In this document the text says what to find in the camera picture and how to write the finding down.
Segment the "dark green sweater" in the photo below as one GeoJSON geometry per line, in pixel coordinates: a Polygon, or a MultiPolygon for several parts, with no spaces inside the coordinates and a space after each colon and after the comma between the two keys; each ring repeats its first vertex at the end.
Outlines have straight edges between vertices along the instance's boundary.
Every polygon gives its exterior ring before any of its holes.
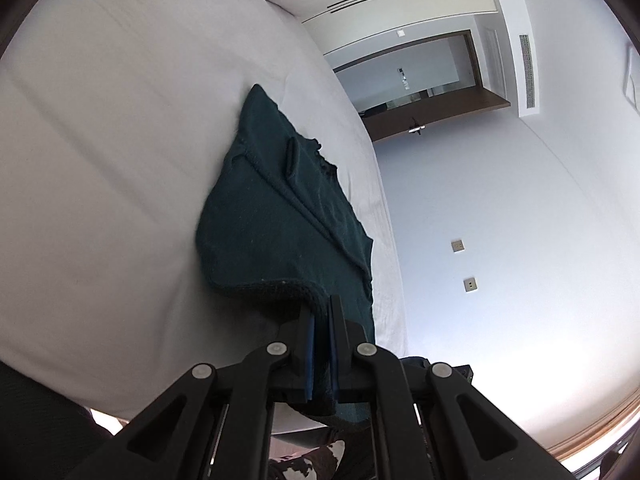
{"type": "Polygon", "coordinates": [[[300,312],[318,335],[309,377],[314,397],[295,403],[305,416],[338,428],[369,420],[364,404],[332,396],[330,298],[374,338],[373,242],[317,140],[301,136],[259,84],[242,105],[238,133],[209,192],[195,234],[205,281],[278,324],[300,312]]]}

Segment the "dark brown door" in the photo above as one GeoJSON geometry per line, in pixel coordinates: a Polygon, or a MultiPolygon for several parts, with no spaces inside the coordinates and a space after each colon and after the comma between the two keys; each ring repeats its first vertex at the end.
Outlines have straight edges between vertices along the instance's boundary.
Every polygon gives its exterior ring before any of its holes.
{"type": "Polygon", "coordinates": [[[430,96],[381,113],[363,117],[372,142],[403,133],[417,133],[445,120],[508,108],[511,103],[483,87],[471,87],[430,96]]]}

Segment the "white bed sheet mattress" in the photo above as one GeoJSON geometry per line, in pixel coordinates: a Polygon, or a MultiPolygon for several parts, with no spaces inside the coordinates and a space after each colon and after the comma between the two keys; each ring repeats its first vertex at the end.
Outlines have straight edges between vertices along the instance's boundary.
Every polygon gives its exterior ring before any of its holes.
{"type": "Polygon", "coordinates": [[[1,359],[130,419],[191,366],[277,329],[203,282],[195,230],[264,88],[317,140],[372,238],[376,342],[408,349],[366,129],[304,26],[266,0],[39,0],[1,60],[1,359]]]}

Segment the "ceiling air vent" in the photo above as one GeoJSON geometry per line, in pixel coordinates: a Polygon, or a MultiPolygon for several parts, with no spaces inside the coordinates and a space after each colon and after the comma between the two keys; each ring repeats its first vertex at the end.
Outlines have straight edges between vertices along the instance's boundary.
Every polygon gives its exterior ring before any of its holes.
{"type": "Polygon", "coordinates": [[[528,35],[520,36],[520,45],[524,68],[526,108],[532,110],[536,106],[536,84],[534,59],[528,35]]]}

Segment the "wall switch plate near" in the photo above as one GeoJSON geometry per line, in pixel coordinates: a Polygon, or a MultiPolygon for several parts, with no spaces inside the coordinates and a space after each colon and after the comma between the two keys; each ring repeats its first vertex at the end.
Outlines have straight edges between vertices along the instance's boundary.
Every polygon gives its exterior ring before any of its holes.
{"type": "Polygon", "coordinates": [[[466,292],[474,292],[474,290],[477,290],[477,282],[475,278],[467,278],[463,282],[463,285],[466,292]]]}

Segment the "wall switch plate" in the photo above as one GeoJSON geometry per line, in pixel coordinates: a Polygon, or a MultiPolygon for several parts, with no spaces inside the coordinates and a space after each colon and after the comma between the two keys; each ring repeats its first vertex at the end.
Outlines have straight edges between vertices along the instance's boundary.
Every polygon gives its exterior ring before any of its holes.
{"type": "Polygon", "coordinates": [[[451,242],[451,248],[453,252],[464,252],[465,246],[463,240],[453,240],[451,242]]]}
{"type": "Polygon", "coordinates": [[[474,290],[477,290],[477,282],[475,278],[467,278],[463,282],[463,285],[466,292],[474,292],[474,290]]]}

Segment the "wall switch plate far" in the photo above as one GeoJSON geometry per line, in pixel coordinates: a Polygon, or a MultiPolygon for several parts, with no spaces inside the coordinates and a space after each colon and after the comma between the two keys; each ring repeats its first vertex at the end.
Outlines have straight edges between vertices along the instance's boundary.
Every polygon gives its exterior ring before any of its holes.
{"type": "Polygon", "coordinates": [[[465,246],[463,240],[453,240],[451,242],[451,248],[453,252],[464,252],[465,246]]]}

